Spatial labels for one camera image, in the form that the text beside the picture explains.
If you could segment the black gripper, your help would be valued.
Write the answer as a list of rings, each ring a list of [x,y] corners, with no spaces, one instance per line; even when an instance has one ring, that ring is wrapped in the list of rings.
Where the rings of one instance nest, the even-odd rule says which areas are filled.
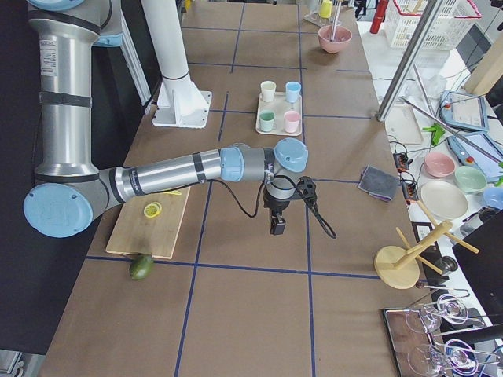
[[[268,192],[263,194],[263,206],[269,210],[270,235],[284,233],[286,220],[282,217],[282,213],[289,204],[290,199],[279,199]]]

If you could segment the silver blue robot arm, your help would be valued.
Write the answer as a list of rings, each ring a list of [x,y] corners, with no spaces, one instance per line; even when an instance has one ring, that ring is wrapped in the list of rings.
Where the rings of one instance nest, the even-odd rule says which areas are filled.
[[[24,215],[40,233],[65,238],[85,230],[108,209],[137,196],[217,181],[259,181],[257,204],[270,212],[270,233],[285,228],[283,210],[301,199],[316,200],[303,175],[306,145],[295,138],[273,148],[235,144],[227,148],[138,167],[100,170],[91,160],[91,50],[123,40],[118,1],[30,1],[29,24],[39,34],[42,162]]]

